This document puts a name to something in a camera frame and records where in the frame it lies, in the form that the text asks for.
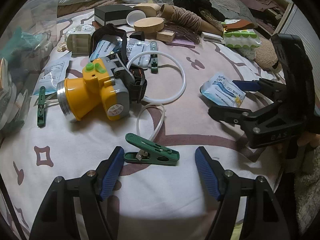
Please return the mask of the blue white medicine sachet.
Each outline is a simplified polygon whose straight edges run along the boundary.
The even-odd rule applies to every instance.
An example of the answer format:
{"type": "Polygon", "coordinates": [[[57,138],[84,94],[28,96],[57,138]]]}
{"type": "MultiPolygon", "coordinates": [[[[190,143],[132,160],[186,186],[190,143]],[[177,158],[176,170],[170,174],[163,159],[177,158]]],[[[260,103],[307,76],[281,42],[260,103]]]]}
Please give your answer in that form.
{"type": "Polygon", "coordinates": [[[240,107],[246,93],[223,73],[216,73],[200,87],[200,93],[220,106],[240,107]]]}

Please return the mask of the green clothespin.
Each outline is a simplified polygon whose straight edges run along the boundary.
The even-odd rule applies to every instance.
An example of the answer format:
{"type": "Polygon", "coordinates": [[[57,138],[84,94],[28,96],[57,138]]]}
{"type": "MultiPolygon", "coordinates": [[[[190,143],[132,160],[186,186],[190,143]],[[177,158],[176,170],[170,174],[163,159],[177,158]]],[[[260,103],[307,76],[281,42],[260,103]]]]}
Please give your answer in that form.
{"type": "Polygon", "coordinates": [[[127,163],[175,166],[180,159],[178,151],[159,145],[133,133],[127,133],[126,141],[139,148],[138,152],[127,152],[127,163]]]}
{"type": "MultiPolygon", "coordinates": [[[[150,50],[151,51],[157,51],[158,45],[156,41],[150,42],[150,50]]],[[[150,55],[150,69],[152,74],[158,73],[158,55],[157,54],[151,54],[150,55]]]]}
{"type": "Polygon", "coordinates": [[[46,125],[46,88],[44,86],[40,87],[39,97],[37,102],[37,126],[43,128],[46,125]]]}

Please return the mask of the yellow grey headlamp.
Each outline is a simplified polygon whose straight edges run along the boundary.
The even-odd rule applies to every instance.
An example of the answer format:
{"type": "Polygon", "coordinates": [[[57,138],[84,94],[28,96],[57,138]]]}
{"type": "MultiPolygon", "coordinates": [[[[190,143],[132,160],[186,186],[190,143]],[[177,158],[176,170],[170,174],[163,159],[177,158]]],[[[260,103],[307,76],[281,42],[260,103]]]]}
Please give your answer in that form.
{"type": "Polygon", "coordinates": [[[70,122],[80,121],[99,104],[114,121],[128,115],[130,103],[141,102],[147,84],[144,70],[129,70],[119,55],[112,54],[86,64],[81,78],[60,81],[57,99],[70,122]]]}

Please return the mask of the clear plastic storage bin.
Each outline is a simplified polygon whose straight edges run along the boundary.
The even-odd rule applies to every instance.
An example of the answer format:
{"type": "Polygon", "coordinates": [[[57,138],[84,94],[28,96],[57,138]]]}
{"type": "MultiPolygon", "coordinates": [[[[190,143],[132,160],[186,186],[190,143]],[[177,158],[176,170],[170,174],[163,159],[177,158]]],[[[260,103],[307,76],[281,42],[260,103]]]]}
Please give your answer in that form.
{"type": "Polygon", "coordinates": [[[1,36],[1,138],[24,125],[36,82],[57,43],[58,0],[28,0],[1,36]]]}

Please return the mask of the beige fluffy plush toy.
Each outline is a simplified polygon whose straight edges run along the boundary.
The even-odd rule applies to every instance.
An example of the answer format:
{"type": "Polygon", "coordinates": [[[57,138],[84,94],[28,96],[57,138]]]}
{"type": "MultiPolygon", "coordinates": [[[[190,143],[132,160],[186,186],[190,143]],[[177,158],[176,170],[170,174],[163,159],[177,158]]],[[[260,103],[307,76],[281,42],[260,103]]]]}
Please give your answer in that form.
{"type": "Polygon", "coordinates": [[[277,58],[275,49],[270,40],[260,38],[261,45],[255,48],[254,61],[265,71],[271,71],[274,74],[282,70],[282,66],[277,58]]]}

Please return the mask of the green dotted plastic bag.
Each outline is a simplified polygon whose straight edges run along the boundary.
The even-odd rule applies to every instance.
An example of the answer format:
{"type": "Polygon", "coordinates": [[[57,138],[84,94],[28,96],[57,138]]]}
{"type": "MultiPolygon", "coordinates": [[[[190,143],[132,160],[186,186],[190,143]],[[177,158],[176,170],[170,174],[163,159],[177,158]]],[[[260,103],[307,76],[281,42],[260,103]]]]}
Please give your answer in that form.
{"type": "Polygon", "coordinates": [[[258,48],[261,40],[253,29],[224,31],[223,43],[229,48],[258,48]]]}

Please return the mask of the white matchbox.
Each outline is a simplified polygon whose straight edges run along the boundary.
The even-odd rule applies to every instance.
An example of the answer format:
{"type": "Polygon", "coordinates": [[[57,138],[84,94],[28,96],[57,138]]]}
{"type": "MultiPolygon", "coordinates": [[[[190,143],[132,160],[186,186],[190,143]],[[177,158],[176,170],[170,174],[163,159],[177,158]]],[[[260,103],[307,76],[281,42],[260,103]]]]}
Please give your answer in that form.
{"type": "Polygon", "coordinates": [[[210,41],[210,42],[215,42],[215,43],[219,43],[219,44],[223,44],[223,37],[221,37],[220,35],[216,35],[216,34],[211,34],[211,33],[207,33],[207,32],[202,32],[201,33],[201,38],[204,41],[210,41]]]}

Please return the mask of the open wardrobe shelf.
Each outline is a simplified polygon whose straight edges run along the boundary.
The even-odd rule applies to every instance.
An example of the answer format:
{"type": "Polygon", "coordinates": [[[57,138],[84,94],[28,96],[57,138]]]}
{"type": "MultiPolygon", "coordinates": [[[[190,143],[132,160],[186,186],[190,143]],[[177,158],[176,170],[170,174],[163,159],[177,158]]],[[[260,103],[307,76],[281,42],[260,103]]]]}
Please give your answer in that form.
{"type": "Polygon", "coordinates": [[[294,3],[290,0],[240,0],[254,16],[257,31],[264,38],[282,31],[287,22],[294,3]]]}

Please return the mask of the purple notepad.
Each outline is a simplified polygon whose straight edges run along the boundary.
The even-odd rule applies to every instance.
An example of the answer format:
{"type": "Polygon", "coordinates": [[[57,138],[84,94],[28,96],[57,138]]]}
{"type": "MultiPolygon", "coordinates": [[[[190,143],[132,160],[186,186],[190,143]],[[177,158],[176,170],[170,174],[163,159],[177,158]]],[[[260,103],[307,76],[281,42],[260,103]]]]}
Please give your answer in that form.
{"type": "Polygon", "coordinates": [[[165,42],[167,46],[180,46],[186,48],[195,48],[196,44],[189,40],[175,38],[171,42],[165,42]]]}

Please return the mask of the small wooden block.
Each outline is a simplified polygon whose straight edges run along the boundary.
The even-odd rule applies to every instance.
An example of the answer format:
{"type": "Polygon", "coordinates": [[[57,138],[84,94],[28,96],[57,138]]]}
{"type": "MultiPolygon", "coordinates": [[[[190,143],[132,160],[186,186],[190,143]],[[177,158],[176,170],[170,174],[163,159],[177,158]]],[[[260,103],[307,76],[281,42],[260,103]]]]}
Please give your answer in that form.
{"type": "Polygon", "coordinates": [[[176,33],[174,31],[162,30],[157,33],[156,40],[162,42],[172,42],[175,37],[176,33]]]}

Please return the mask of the patterned bed sheet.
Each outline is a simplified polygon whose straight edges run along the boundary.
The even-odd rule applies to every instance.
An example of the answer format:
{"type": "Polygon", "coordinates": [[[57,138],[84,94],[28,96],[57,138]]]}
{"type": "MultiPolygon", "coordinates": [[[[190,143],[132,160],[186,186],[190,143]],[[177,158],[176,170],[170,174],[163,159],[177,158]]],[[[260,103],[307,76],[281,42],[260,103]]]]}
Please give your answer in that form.
{"type": "MultiPolygon", "coordinates": [[[[165,120],[156,142],[180,153],[177,166],[126,164],[116,187],[104,202],[104,213],[117,239],[204,239],[218,204],[201,185],[195,149],[204,146],[224,168],[247,178],[265,176],[277,189],[283,184],[283,166],[276,148],[249,148],[239,126],[214,121],[209,101],[200,87],[216,73],[232,80],[274,79],[229,48],[201,42],[194,49],[159,43],[160,51],[173,56],[187,80],[184,94],[166,105],[165,120]]],[[[70,123],[58,105],[47,109],[46,125],[37,126],[36,98],[32,95],[38,72],[30,74],[23,108],[13,123],[17,133],[1,142],[1,175],[26,237],[50,184],[56,176],[76,178],[108,158],[116,146],[131,152],[127,133],[148,138],[161,113],[141,111],[132,104],[118,121],[108,120],[102,106],[81,121],[70,123]]]]}

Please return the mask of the clear plastic cup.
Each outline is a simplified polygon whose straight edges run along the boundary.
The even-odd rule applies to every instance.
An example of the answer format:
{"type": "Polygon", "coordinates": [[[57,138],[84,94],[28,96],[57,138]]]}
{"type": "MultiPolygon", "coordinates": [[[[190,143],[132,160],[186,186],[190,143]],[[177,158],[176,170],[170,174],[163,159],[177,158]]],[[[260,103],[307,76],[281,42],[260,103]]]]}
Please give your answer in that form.
{"type": "Polygon", "coordinates": [[[129,26],[134,27],[134,23],[138,20],[146,18],[146,14],[141,10],[131,11],[127,17],[126,22],[129,26]]]}

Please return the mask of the black gift box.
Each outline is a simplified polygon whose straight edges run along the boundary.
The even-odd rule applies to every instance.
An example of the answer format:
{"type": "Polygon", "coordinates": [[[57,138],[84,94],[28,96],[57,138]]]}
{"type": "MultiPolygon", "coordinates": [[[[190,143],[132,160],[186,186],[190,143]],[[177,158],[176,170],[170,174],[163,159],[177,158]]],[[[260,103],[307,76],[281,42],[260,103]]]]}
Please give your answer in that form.
{"type": "Polygon", "coordinates": [[[94,8],[94,20],[100,26],[112,23],[114,25],[127,24],[127,15],[134,9],[127,5],[114,4],[94,8]]]}

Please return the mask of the teal plastic bag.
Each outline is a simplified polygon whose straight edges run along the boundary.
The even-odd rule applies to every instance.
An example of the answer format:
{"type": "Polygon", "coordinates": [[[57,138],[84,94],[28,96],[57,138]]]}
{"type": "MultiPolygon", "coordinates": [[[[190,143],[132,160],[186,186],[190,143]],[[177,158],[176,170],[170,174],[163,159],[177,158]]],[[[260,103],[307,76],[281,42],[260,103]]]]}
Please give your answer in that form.
{"type": "Polygon", "coordinates": [[[23,52],[33,52],[39,49],[48,41],[48,33],[30,34],[22,31],[17,27],[12,38],[1,49],[1,58],[11,61],[14,57],[21,55],[23,52]]]}

